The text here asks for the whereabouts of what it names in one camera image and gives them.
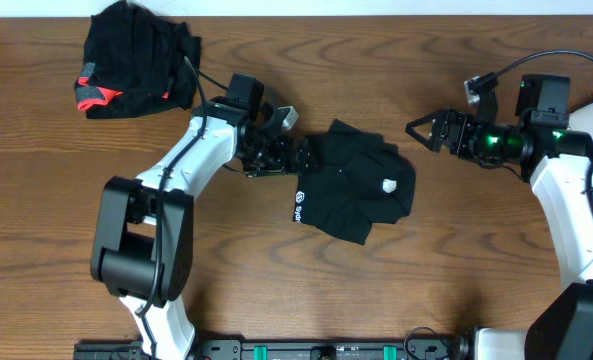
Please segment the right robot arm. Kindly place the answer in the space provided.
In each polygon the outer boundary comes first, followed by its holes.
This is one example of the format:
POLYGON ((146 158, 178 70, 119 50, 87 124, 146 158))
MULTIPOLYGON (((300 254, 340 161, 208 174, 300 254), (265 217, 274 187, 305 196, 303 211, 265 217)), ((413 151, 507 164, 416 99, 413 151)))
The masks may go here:
POLYGON ((406 132, 433 152, 483 168, 520 167, 545 213, 562 292, 524 331, 481 328, 458 341, 455 359, 593 359, 593 139, 569 129, 567 77, 525 75, 515 126, 496 123, 493 84, 465 83, 475 114, 441 109, 411 121, 406 132))

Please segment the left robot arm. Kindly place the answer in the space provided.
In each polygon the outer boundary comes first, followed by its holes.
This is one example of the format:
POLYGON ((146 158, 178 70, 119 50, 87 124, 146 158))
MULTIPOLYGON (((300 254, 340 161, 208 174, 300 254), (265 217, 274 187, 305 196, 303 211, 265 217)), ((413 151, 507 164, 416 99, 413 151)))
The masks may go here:
POLYGON ((305 144, 288 136, 292 106, 209 101, 150 169, 104 186, 90 271, 130 311, 150 359, 194 359, 196 329, 182 292, 193 261, 194 203, 214 174, 238 158, 248 177, 308 168, 305 144))

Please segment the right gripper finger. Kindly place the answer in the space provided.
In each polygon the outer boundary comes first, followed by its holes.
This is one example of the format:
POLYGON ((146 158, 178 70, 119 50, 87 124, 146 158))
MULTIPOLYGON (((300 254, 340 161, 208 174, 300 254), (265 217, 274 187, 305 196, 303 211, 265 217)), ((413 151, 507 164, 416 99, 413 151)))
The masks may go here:
POLYGON ((424 115, 416 120, 409 122, 406 125, 406 129, 409 131, 412 131, 418 127, 425 126, 425 125, 428 125, 431 128, 434 128, 436 126, 441 126, 445 116, 446 116, 445 109, 435 110, 427 115, 424 115))
POLYGON ((415 130, 415 126, 411 126, 410 124, 406 126, 405 132, 428 150, 435 153, 440 152, 442 141, 439 138, 435 137, 432 133, 430 133, 427 136, 423 136, 415 130))

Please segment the black shirt with white logo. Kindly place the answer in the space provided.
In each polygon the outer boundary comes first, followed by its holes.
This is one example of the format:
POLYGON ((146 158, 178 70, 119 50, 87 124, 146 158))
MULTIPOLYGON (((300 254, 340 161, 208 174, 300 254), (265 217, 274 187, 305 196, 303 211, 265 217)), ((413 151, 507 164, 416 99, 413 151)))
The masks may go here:
POLYGON ((338 119, 306 140, 318 164, 298 177, 293 222, 363 245, 374 224, 411 214, 416 171, 395 144, 338 119))

